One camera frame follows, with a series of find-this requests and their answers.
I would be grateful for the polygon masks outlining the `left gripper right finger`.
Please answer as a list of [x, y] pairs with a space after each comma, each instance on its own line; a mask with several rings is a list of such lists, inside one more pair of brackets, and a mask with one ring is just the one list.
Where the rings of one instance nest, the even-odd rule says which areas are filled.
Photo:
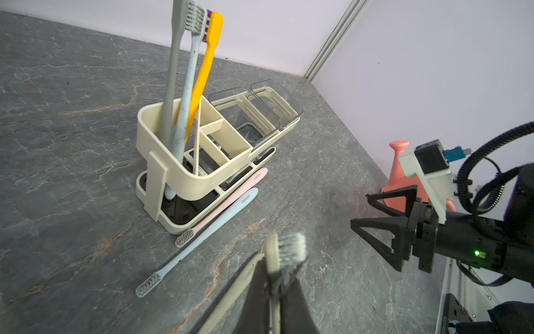
[[318, 334], [300, 281], [292, 277], [280, 297], [280, 330], [287, 334]]

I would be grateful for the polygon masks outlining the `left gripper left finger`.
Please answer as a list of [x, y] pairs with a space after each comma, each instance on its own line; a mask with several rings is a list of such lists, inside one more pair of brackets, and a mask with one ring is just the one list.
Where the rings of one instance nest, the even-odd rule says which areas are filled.
[[241, 316], [233, 331], [235, 334], [264, 334], [270, 331], [270, 282], [266, 260], [255, 267], [253, 278], [243, 304]]

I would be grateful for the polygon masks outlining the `yellow toothbrush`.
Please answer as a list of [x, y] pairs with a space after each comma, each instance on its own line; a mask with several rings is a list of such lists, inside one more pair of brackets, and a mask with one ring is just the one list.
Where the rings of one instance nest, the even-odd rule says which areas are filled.
[[203, 43], [207, 43], [206, 53], [203, 58], [202, 67], [198, 74], [195, 86], [192, 90], [191, 103], [189, 108], [188, 128], [186, 132], [186, 140], [188, 140], [190, 131], [195, 120], [197, 110], [200, 106], [201, 97], [203, 95], [207, 79], [209, 77], [211, 67], [213, 65], [214, 54], [221, 38], [221, 31], [224, 25], [224, 19], [221, 14], [207, 10], [207, 19], [205, 24]]

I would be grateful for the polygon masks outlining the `light blue toothbrush vertical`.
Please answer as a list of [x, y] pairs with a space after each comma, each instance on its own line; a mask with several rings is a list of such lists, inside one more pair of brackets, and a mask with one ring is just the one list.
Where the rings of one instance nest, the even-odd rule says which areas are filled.
[[186, 132], [189, 120], [189, 108], [191, 95], [195, 81], [197, 58], [200, 45], [204, 35], [207, 19], [207, 10], [196, 1], [189, 1], [186, 30], [191, 32], [191, 51], [189, 54], [189, 64], [186, 73], [182, 100], [179, 106], [175, 136], [170, 136], [170, 148], [172, 155], [179, 164], [183, 164], [186, 145]]

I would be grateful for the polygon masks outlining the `grey-green toothbrush vertical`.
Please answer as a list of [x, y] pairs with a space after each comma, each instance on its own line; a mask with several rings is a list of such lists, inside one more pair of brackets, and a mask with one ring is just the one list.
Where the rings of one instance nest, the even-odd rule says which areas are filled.
[[173, 101], [175, 96], [176, 74], [179, 58], [179, 46], [182, 40], [188, 17], [189, 1], [175, 0], [172, 5], [172, 40], [168, 66], [167, 83], [165, 86], [164, 103], [159, 127], [159, 139], [164, 146], [170, 148], [170, 136], [172, 129]]

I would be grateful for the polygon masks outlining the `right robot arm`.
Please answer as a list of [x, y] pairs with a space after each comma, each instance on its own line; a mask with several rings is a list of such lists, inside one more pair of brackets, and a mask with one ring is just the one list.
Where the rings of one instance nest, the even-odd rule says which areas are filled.
[[490, 153], [533, 133], [527, 122], [500, 134], [478, 150], [443, 148], [438, 140], [399, 155], [407, 178], [418, 186], [370, 194], [368, 203], [382, 218], [355, 218], [351, 229], [372, 246], [395, 270], [411, 256], [419, 269], [432, 271], [440, 254], [455, 260], [472, 278], [471, 268], [499, 274], [494, 286], [513, 279], [533, 282], [533, 165], [499, 171], [477, 193], [471, 193], [470, 173]]

